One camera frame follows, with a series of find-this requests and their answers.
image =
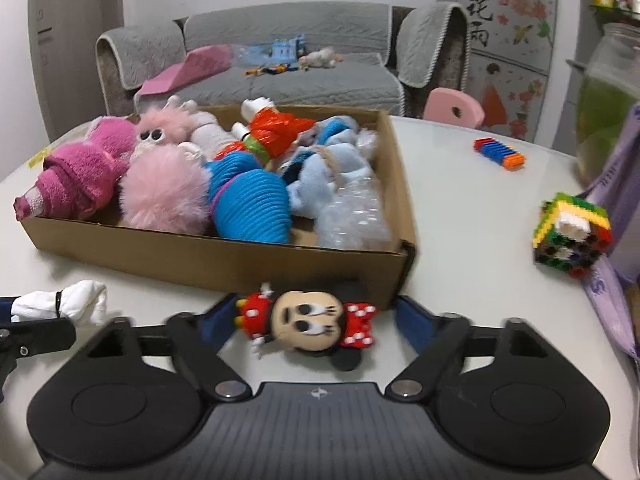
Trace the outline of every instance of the pink fluffy ball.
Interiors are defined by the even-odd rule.
[[[209,222],[210,173],[175,145],[144,153],[121,180],[120,209],[130,227],[191,235]]]
[[[182,108],[149,108],[140,115],[140,122],[136,124],[136,138],[142,132],[159,128],[164,132],[164,139],[160,144],[180,144],[189,140],[197,126],[195,117]]]

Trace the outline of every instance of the minnie mouse figure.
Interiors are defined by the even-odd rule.
[[[265,283],[260,292],[236,302],[241,314],[236,325],[254,349],[277,340],[287,349],[329,356],[337,370],[349,372],[374,343],[370,320],[378,308],[366,297],[358,282],[286,292],[274,292]]]

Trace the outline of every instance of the pink stool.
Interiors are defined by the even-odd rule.
[[[484,110],[471,96],[451,88],[435,88],[429,94],[422,118],[426,121],[477,128],[484,121]]]

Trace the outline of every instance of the white toy figure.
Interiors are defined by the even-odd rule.
[[[254,120],[255,115],[265,108],[273,108],[276,112],[276,105],[268,97],[258,97],[257,99],[245,99],[240,106],[240,115],[250,123]]]
[[[236,140],[230,133],[223,130],[218,124],[214,114],[198,111],[198,104],[194,100],[185,101],[180,104],[180,98],[172,95],[166,102],[167,108],[183,108],[187,110],[197,122],[197,126],[191,134],[190,141],[202,150],[205,158],[212,160],[216,154]],[[188,150],[191,156],[201,159],[202,155],[195,155],[194,146]]]
[[[300,65],[311,68],[334,68],[339,61],[342,61],[342,56],[336,54],[333,47],[330,46],[311,52],[298,60]]]
[[[202,148],[194,142],[181,142],[178,144],[178,148],[184,150],[187,160],[193,160],[200,166],[204,166],[209,161],[209,157],[207,157]]]
[[[240,106],[240,115],[247,122],[251,123],[254,120],[255,115],[265,108],[272,108],[274,111],[278,111],[276,105],[268,97],[258,97],[257,99],[245,99]],[[234,123],[231,126],[231,135],[234,140],[243,140],[251,130],[248,126],[244,126],[242,123]]]

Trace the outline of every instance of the cardboard box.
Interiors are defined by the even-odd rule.
[[[230,130],[241,121],[239,106],[206,108]],[[296,221],[291,244],[238,242],[177,235],[121,225],[114,201],[88,221],[29,218],[22,225],[42,251],[88,264],[166,282],[221,292],[251,294],[262,282],[296,286],[310,280],[359,279],[370,300],[387,308],[415,259],[415,229],[396,135],[386,112],[347,107],[279,106],[283,112],[322,120],[353,116],[379,133],[373,168],[382,184],[385,217],[392,232],[387,251],[339,251],[315,247],[311,221]]]

